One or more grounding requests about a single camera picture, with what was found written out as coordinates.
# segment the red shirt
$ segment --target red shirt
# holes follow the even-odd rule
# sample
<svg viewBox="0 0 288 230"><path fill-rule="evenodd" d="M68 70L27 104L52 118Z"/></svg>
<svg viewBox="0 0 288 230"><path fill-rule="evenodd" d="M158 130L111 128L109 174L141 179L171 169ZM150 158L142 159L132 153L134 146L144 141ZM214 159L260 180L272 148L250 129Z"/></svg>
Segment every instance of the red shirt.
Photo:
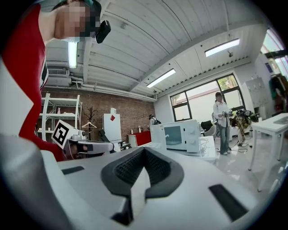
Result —
<svg viewBox="0 0 288 230"><path fill-rule="evenodd" d="M41 150L51 151L56 160L61 161L63 160L63 154L58 145L45 142L34 135L34 127L41 112L40 77L45 59L45 45L38 23L40 8L40 5L36 4L25 15L10 36L2 53L0 68L3 76L1 78L3 77L8 86L3 89L3 91L7 90L6 94L1 92L0 96L6 97L6 100L11 100L11 107L9 108L8 102L1 102L1 104L6 105L7 108L4 109L18 113L19 120L18 118L17 120L14 119L14 122L20 122L20 125L17 126L16 124L13 128L13 121L11 121L11 129L15 130L7 131L8 128L5 122L9 122L6 121L9 120L9 117L8 115L2 115L1 118L5 120L1 121L0 127L4 134L8 132L31 140ZM15 90L15 94L12 94L8 90L9 88Z"/></svg>

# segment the white wall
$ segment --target white wall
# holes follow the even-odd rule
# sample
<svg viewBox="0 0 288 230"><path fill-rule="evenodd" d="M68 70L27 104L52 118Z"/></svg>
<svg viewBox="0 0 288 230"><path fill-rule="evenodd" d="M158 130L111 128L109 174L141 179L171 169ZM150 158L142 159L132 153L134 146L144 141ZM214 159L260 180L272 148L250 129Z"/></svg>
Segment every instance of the white wall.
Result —
<svg viewBox="0 0 288 230"><path fill-rule="evenodd" d="M234 76L236 77L236 80L240 86L240 89L242 89L242 85L245 81L251 80L251 77L253 77L253 78L261 77L263 79L263 82L264 82L264 85L265 85L265 88L267 91L267 95L268 95L268 100L269 100L269 103L266 107L267 117L269 118L269 117L271 117L272 114L275 113L275 110L274 110L274 102L272 100L271 92L270 92L270 88L269 88L270 76L273 73L271 73L271 74L269 73L269 71L265 65L265 63L267 63L267 62L268 62L268 59L266 58L266 56L264 54L259 54L255 63L245 64L245 65L236 67L230 71L225 71L225 72L219 73L218 76L212 76L210 79L206 78L203 81L197 82L197 84L191 84L191 85L187 86L186 90L188 88L196 87L200 84L214 80L216 78L220 78L222 76L225 76L225 75L228 75L231 73L233 73ZM178 93L178 91L175 91L175 92L170 93L169 95L165 95L163 97L160 97L154 103L156 117L162 123L174 122L174 116L173 116L172 106L171 106L171 102L170 102L170 96L175 95L176 93ZM249 95L243 95L243 99L244 99L244 103L246 101L251 100Z"/></svg>
<svg viewBox="0 0 288 230"><path fill-rule="evenodd" d="M174 122L170 96L165 95L154 102L155 116L161 123Z"/></svg>

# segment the black slot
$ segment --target black slot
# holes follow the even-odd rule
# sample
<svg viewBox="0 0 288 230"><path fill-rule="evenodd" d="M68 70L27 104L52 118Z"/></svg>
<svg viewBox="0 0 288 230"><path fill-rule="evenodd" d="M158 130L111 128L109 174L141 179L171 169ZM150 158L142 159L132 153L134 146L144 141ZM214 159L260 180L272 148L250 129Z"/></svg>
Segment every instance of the black slot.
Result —
<svg viewBox="0 0 288 230"><path fill-rule="evenodd" d="M216 200L225 210L231 221L235 221L244 216L248 210L236 200L236 198L222 185L214 185L209 187Z"/></svg>
<svg viewBox="0 0 288 230"><path fill-rule="evenodd" d="M84 170L84 168L82 166L76 166L73 168L66 168L66 169L62 169L62 172L64 175L70 174L70 173L76 173L78 171Z"/></svg>

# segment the tiled floor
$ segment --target tiled floor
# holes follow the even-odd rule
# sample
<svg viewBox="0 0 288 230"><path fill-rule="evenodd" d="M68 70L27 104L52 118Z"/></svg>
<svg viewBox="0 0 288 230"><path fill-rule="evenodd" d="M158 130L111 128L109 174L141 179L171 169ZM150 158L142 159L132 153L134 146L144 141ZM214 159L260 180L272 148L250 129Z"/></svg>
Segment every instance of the tiled floor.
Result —
<svg viewBox="0 0 288 230"><path fill-rule="evenodd" d="M261 192L257 191L257 187L264 175L265 168L268 164L268 159L271 151L271 136L259 134L257 139L256 156L252 171L248 171L248 167L252 159L252 148L249 146L239 147L235 145L237 138L234 137L229 146L232 147L231 154L220 155L217 153L215 165L225 174L231 176L233 179L241 183L249 189L259 202L266 199L269 195L273 182L284 175L284 171L279 173L280 168L285 168L288 161L288 141L284 139L281 160L278 161L275 157L273 168ZM253 138L248 140L249 144L253 144ZM215 147L220 147L220 139L215 140Z"/></svg>

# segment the ceiling beam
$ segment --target ceiling beam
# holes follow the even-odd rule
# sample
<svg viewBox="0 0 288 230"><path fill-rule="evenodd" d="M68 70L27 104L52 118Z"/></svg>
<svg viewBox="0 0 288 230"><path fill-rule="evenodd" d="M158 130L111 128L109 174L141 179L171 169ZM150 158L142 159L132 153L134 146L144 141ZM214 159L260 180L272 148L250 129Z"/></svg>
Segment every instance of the ceiling beam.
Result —
<svg viewBox="0 0 288 230"><path fill-rule="evenodd" d="M47 61L47 65L48 66L58 66L58 67L68 67L69 68L68 62ZM115 72L113 70L104 69L104 68L97 67L97 66L89 66L89 65L79 64L79 63L77 65L80 66L80 67L83 67L83 70L86 69L87 72L88 72L88 69L92 69L92 70L95 70L95 71L102 71L104 73L107 73L108 75L114 75L114 76L117 76L117 77L120 77L120 78L125 78L127 80L133 81L135 83L139 83L139 80L137 80L137 79L135 79L133 77L130 77L130 76Z"/></svg>
<svg viewBox="0 0 288 230"><path fill-rule="evenodd" d="M257 24L262 24L262 22L258 21L258 20L249 20L249 21L244 21L244 22L238 22L238 23L234 23L232 25L229 26L229 30L237 30L241 27L246 27L246 26L252 26L252 25L257 25ZM217 35L221 35L223 33L227 32L227 25L222 26L214 31L211 31L207 34L204 34L202 36L199 36L195 39L193 39L192 41L187 42L185 45L180 46L178 49L176 49L175 51L173 51L170 55L166 56L165 58L163 58L161 61L159 61L156 65L154 65L149 71L147 71L143 76L140 77L140 82L139 83L135 83L133 84L129 91L133 91L135 88L137 88L139 86L139 84L141 84L142 82L144 82L145 80L147 80L152 74L154 74L159 68L162 68L164 65L167 65L169 62L171 62L171 60L174 60L175 58L177 58L178 56L182 55L185 52L188 52L190 49L193 49L195 45L211 39Z"/></svg>
<svg viewBox="0 0 288 230"><path fill-rule="evenodd" d="M100 14L100 20L101 20L106 8L109 5L110 0L98 0L98 2L101 4L101 7L102 7L101 14ZM84 81L85 84L88 81L88 69L86 68L86 66L89 65L89 59L90 59L90 53L91 53L91 49L92 49L92 44L93 44L93 39L92 38L89 38L85 42L84 58L83 58L83 64L84 64L83 81Z"/></svg>
<svg viewBox="0 0 288 230"><path fill-rule="evenodd" d="M165 96L165 95L167 95L167 94L169 94L171 92L174 92L174 91L179 90L181 88L187 87L188 85L190 85L192 83L198 82L198 81L203 80L203 79L205 79L207 77L212 77L213 75L216 75L216 74L219 74L221 72L233 69L233 68L235 68L237 66L248 64L250 62L251 62L251 58L247 57L247 58L244 58L244 59L241 59L241 60L237 60L235 62L231 62L231 63L226 64L226 65L220 66L220 67L218 67L216 69L210 70L210 71L208 71L206 73L203 73L203 74L198 75L196 77L193 77L193 78L191 78L191 79L189 79L187 81L184 81L184 82L182 82L182 83L180 83L178 85L175 85L175 86L173 86L173 87L171 87L171 88L159 93L157 96L158 96L158 98L159 97L163 97L163 96Z"/></svg>

